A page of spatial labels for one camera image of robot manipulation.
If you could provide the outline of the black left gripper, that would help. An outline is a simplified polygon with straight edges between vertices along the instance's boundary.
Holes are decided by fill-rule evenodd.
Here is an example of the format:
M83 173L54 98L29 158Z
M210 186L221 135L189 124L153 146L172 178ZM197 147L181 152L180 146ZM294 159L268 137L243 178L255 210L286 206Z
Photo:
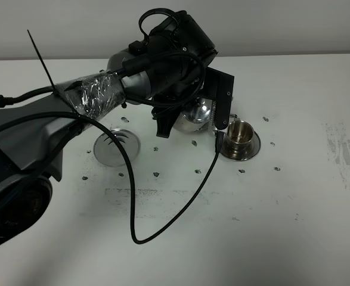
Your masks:
M218 100L218 108L227 95L233 95L234 76L209 67L217 55L214 43L186 11L150 10L146 16L165 15L166 19L146 36L149 56L165 54L146 71L150 82L147 98L168 103L154 107L156 136L168 138L182 110L197 98Z

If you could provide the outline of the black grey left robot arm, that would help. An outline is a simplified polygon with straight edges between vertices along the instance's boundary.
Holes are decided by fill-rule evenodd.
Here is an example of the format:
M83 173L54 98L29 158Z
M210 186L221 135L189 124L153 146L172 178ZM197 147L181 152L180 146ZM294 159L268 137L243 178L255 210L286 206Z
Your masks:
M63 149L87 128L105 133L133 177L121 137L100 122L116 107L150 106L160 138L168 138L183 117L208 125L219 154L234 76L210 67L215 45L187 12L155 8L141 19L152 15L165 20L112 56L105 70L19 97L0 95L0 245L45 213L52 198L50 179L62 177Z

